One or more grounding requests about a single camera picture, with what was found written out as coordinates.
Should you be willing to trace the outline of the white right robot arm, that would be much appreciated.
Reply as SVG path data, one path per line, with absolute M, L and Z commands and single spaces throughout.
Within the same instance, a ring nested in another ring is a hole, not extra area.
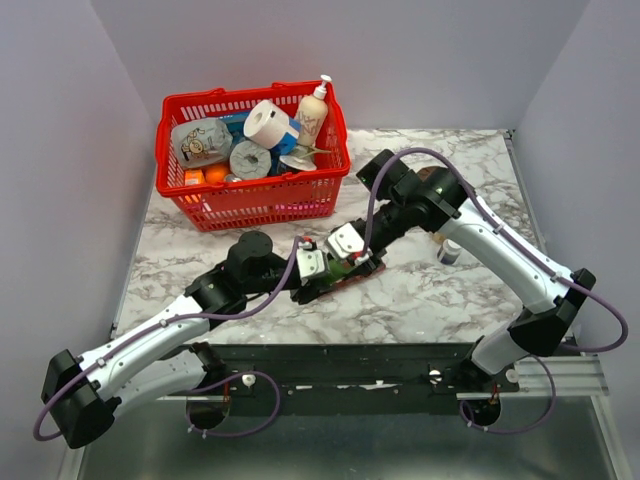
M 595 276 L 586 268 L 564 267 L 499 220 L 460 175 L 444 167 L 421 178 L 402 161 L 385 170 L 392 151 L 385 149 L 357 177 L 381 201 L 370 228 L 354 226 L 370 240 L 376 255 L 419 227 L 460 245 L 497 275 L 521 300 L 523 309 L 510 324 L 483 336 L 460 367 L 460 379 L 480 392 L 507 365 L 533 354 L 552 355 L 587 298 Z

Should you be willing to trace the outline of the brown lidded paper cup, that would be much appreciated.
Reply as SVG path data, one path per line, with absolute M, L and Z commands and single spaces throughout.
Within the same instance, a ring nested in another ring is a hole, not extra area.
M 424 181 L 437 170 L 438 170 L 437 166 L 424 167 L 417 172 L 417 175 L 421 181 Z

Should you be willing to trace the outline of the red weekly pill organizer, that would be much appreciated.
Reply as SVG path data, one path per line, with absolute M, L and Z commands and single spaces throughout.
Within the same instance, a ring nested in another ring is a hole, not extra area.
M 323 286 L 325 288 L 325 295 L 331 294 L 331 293 L 335 293 L 339 290 L 345 289 L 348 286 L 351 286 L 353 284 L 357 284 L 360 282 L 363 282 L 365 280 L 367 280 L 369 277 L 376 275 L 378 273 L 381 273 L 382 271 L 384 271 L 386 269 L 386 264 L 382 261 L 382 265 L 380 267 L 378 267 L 374 272 L 372 273 L 355 273 L 354 269 L 349 273 L 348 276 L 346 276 L 342 281 L 340 282 L 336 282 L 334 284 L 328 284 L 324 281 L 324 277 L 322 277 L 320 279 L 320 286 Z

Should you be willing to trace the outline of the small white pill bottle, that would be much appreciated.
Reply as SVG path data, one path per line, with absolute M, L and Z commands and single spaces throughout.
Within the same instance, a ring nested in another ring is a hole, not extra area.
M 456 242 L 445 239 L 437 253 L 437 259 L 444 265 L 453 265 L 462 253 L 462 247 Z

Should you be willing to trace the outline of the green pill bottle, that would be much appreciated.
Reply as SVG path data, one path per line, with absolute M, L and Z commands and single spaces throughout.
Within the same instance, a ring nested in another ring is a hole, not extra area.
M 324 281 L 328 284 L 334 284 L 342 281 L 354 267 L 348 261 L 329 259 L 328 272 L 324 277 Z

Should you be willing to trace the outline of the orange fruit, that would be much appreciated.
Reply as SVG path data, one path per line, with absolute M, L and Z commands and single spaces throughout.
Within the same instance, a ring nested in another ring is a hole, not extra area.
M 204 169 L 204 177 L 209 184 L 224 182 L 225 178 L 230 174 L 229 165 L 226 163 L 214 164 Z

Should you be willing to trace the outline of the grey printed package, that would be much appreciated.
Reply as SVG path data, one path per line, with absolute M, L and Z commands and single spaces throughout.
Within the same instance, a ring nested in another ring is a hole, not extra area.
M 184 169 L 198 169 L 226 162 L 233 136 L 218 118 L 186 122 L 171 131 L 173 151 Z

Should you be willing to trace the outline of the blue box in basket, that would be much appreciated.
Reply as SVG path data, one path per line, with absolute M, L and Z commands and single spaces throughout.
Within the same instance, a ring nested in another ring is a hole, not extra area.
M 230 133 L 233 136 L 232 150 L 240 142 L 249 140 L 244 136 L 243 126 L 244 122 L 249 114 L 249 111 L 242 111 L 235 114 L 224 115 L 221 120 L 227 125 Z M 291 117 L 289 119 L 288 132 L 285 134 L 281 142 L 272 149 L 267 149 L 271 153 L 271 170 L 268 176 L 275 175 L 277 173 L 278 159 L 281 154 L 288 154 L 297 144 L 299 136 L 299 124 Z

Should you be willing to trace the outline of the grey toilet paper roll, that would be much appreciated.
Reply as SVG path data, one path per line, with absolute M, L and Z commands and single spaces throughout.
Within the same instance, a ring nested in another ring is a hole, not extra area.
M 238 143 L 229 158 L 231 172 L 241 180 L 257 180 L 268 176 L 271 153 L 251 140 Z

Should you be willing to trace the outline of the white toilet paper roll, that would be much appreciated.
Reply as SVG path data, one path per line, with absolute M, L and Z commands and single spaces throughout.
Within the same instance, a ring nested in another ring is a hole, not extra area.
M 266 149 L 272 149 L 288 132 L 289 119 L 271 100 L 262 100 L 249 112 L 243 126 L 244 136 Z

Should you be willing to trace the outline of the orange small box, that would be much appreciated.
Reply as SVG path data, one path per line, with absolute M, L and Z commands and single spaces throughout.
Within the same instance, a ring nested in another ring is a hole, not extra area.
M 206 182 L 205 174 L 201 169 L 186 170 L 184 173 L 184 185 L 196 186 Z

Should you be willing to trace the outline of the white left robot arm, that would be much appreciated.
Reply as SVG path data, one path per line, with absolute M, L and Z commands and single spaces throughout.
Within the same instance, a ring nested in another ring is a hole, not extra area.
M 75 356 L 62 350 L 48 363 L 41 392 L 44 408 L 33 427 L 41 442 L 63 438 L 84 447 L 114 423 L 126 403 L 128 381 L 184 342 L 224 322 L 252 316 L 248 295 L 265 294 L 265 309 L 281 291 L 297 290 L 329 272 L 329 255 L 309 237 L 297 237 L 286 258 L 260 231 L 241 235 L 225 260 L 198 276 L 164 311 L 116 340 Z

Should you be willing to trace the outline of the cream pump lotion bottle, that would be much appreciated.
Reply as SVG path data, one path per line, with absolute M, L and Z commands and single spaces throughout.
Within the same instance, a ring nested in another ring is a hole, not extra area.
M 325 97 L 328 93 L 328 86 L 332 82 L 329 75 L 320 76 L 321 83 L 314 89 L 313 93 L 304 96 L 299 102 L 295 120 L 300 125 L 297 143 L 304 147 L 315 145 L 316 139 L 324 124 L 328 114 L 328 106 Z

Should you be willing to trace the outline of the red plastic shopping basket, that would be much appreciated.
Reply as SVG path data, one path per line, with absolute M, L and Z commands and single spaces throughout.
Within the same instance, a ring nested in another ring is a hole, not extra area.
M 168 96 L 156 189 L 201 231 L 326 217 L 351 169 L 330 76 Z

